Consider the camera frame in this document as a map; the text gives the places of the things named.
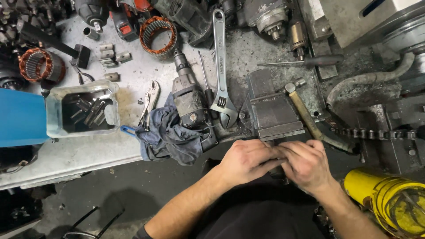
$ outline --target cloth rag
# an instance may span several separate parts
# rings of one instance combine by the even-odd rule
[[[173,158],[181,165],[193,165],[202,155],[202,133],[179,125],[180,117],[171,93],[164,107],[152,110],[148,117],[149,131],[142,125],[135,127],[143,160]]]

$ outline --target adjustable wrench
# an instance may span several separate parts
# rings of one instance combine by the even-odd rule
[[[212,13],[214,26],[215,64],[217,67],[217,95],[210,109],[220,112],[220,123],[223,128],[232,126],[238,117],[238,112],[227,93],[226,82],[226,32],[224,12],[220,9]]]

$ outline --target metal workbench surface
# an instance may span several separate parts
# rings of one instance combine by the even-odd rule
[[[147,83],[150,80],[158,81],[161,88],[156,107],[164,105],[171,92],[173,80],[178,76],[172,59],[159,61],[143,50],[139,40],[130,43],[121,40],[113,28],[111,19],[108,19],[108,24],[104,27],[104,33],[101,34],[99,41],[89,39],[82,34],[83,28],[87,25],[78,16],[57,25],[63,29],[62,42],[71,47],[74,47],[76,43],[83,44],[91,49],[88,69],[82,70],[83,72],[89,73],[96,80],[102,79],[105,73],[118,72],[120,74],[121,81],[118,82],[120,90],[117,93],[117,101],[122,125],[136,126],[143,108],[143,105],[138,104],[138,100],[142,98],[144,101],[144,94],[148,88]],[[183,42],[187,42],[184,32],[180,33],[180,36]],[[248,94],[246,75],[262,68],[258,67],[257,63],[291,61],[294,60],[294,57],[289,50],[288,43],[269,43],[252,30],[228,30],[226,40],[229,96],[239,110]],[[113,43],[115,53],[128,50],[133,60],[120,63],[116,68],[104,68],[98,62],[99,45],[102,43]],[[181,49],[186,54],[199,85],[205,89],[197,52],[201,51],[208,82],[210,87],[215,90],[217,78],[213,47],[212,50],[194,48],[183,43]],[[77,74],[68,62],[70,56],[54,49],[49,50],[62,57],[67,66],[65,78],[58,87],[78,85]],[[314,70],[307,70],[302,66],[272,67],[270,69],[276,90],[296,78],[304,77],[307,84],[298,92],[311,114],[315,111],[322,114],[323,98],[317,91],[317,77]],[[39,93],[40,87],[33,85],[32,91]],[[251,135],[251,132],[240,122],[227,130],[224,130],[218,121],[215,124],[221,142],[242,139]],[[72,179],[84,172],[142,160],[139,147],[139,142],[135,138],[120,131],[109,135],[61,138],[56,143],[46,142],[41,147],[35,162],[25,166],[17,173],[0,174],[0,190],[19,186],[27,188],[58,180]]]

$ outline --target screwdriver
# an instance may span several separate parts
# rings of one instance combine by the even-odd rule
[[[199,55],[199,61],[201,62],[202,74],[204,74],[205,85],[207,86],[207,89],[205,90],[205,97],[207,98],[208,107],[210,107],[213,104],[213,102],[214,102],[214,92],[208,86],[207,77],[205,75],[204,62],[202,61],[202,56],[201,56],[201,52],[200,51],[198,51],[198,55]],[[218,112],[217,111],[214,111],[214,110],[211,110],[211,118],[213,120],[218,119]]]
[[[338,55],[323,55],[323,56],[310,57],[310,58],[306,57],[302,61],[262,63],[257,65],[268,66],[268,65],[304,64],[307,68],[312,68],[314,66],[337,65],[343,61],[344,61],[344,55],[338,54]]]

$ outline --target pliers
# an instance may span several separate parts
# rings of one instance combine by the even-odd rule
[[[71,66],[72,66],[72,68],[74,68],[74,70],[78,74],[78,81],[80,82],[80,85],[84,85],[84,81],[82,80],[82,75],[85,76],[85,77],[87,77],[91,82],[94,81],[93,76],[91,76],[91,75],[89,75],[87,73],[81,72],[80,69],[78,69],[78,67],[76,67],[76,66],[74,66],[72,64],[71,64]]]
[[[149,88],[147,92],[144,94],[144,108],[142,114],[139,119],[139,124],[142,125],[146,131],[149,131],[149,123],[150,123],[150,112],[153,110],[156,104],[156,100],[159,95],[159,85],[156,80],[151,80],[149,82]]]

